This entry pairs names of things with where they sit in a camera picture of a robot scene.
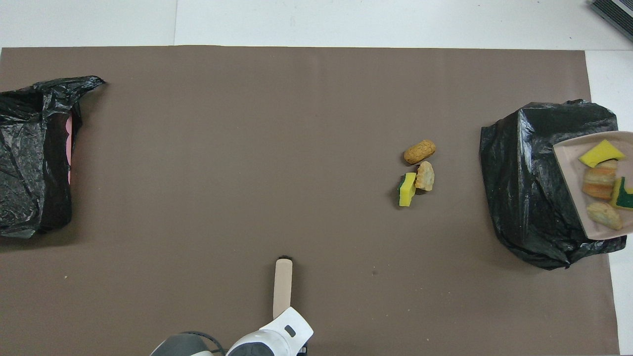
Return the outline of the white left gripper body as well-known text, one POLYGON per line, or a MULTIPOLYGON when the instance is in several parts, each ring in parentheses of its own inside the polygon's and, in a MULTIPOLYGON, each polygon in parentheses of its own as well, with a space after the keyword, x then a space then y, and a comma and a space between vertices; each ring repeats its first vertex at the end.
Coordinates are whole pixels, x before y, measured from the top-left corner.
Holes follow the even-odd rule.
POLYGON ((289 307, 258 333, 273 354, 307 354, 314 330, 296 309, 289 307))

